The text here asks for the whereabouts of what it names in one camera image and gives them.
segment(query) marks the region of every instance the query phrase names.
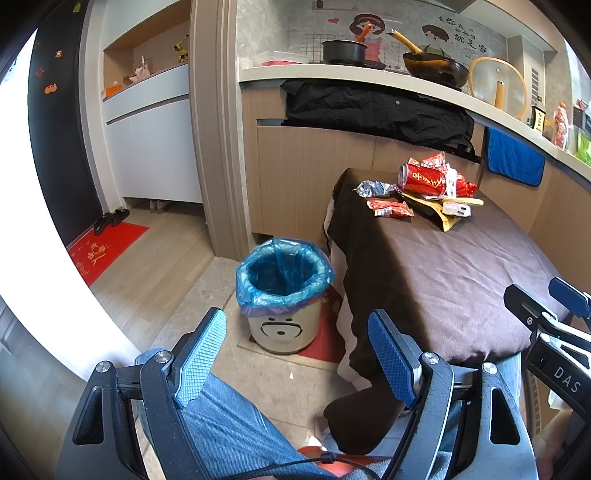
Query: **brown blanket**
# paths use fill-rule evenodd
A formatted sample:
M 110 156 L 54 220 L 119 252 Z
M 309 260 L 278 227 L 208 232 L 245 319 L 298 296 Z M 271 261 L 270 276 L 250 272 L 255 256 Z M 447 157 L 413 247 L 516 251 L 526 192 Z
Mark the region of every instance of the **brown blanket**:
M 504 308 L 503 293 L 512 283 L 559 319 L 567 314 L 548 294 L 556 269 L 482 193 L 476 196 L 485 205 L 472 207 L 472 217 L 444 233 L 419 212 L 412 219 L 376 218 L 366 199 L 353 191 L 363 180 L 396 183 L 397 174 L 346 170 L 335 186 L 328 235 L 347 259 L 344 286 L 358 339 L 350 365 L 372 387 L 340 398 L 324 411 L 339 448 L 358 454 L 379 443 L 402 409 L 385 385 L 367 336 L 373 310 L 386 310 L 400 332 L 451 364 L 502 358 L 529 345 L 530 331 Z

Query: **blue trash bag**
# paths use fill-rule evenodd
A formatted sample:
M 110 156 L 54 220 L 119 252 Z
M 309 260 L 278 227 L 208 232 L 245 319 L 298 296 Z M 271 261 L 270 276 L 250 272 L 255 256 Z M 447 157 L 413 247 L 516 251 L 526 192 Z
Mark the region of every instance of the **blue trash bag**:
M 314 244 L 272 238 L 236 269 L 236 298 L 250 318 L 293 313 L 320 297 L 334 276 L 328 258 Z

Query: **green bag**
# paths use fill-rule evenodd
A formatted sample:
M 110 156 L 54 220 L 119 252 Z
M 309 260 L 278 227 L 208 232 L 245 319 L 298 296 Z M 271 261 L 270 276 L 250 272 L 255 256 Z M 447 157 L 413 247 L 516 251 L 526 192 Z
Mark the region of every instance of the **green bag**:
M 579 140 L 577 142 L 577 153 L 574 155 L 581 162 L 591 166 L 591 142 L 583 132 L 579 132 Z

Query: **slipper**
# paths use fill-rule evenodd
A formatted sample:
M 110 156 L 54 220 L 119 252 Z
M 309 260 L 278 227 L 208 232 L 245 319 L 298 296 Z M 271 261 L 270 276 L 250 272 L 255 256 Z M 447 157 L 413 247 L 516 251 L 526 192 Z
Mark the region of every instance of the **slipper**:
M 128 216 L 129 216 L 129 210 L 127 208 L 118 208 L 116 211 L 113 212 L 113 216 L 111 219 L 111 225 L 112 226 L 119 225 Z
M 112 220 L 113 214 L 111 212 L 107 212 L 102 217 L 100 217 L 93 225 L 95 235 L 99 236 L 105 230 L 106 226 L 112 222 Z

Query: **hand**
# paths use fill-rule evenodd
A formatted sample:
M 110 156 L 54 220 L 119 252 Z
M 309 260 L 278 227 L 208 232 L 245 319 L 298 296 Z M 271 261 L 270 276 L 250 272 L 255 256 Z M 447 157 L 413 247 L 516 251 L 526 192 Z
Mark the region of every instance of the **hand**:
M 540 480 L 550 480 L 554 474 L 554 457 L 562 446 L 572 414 L 572 410 L 559 411 L 531 442 Z

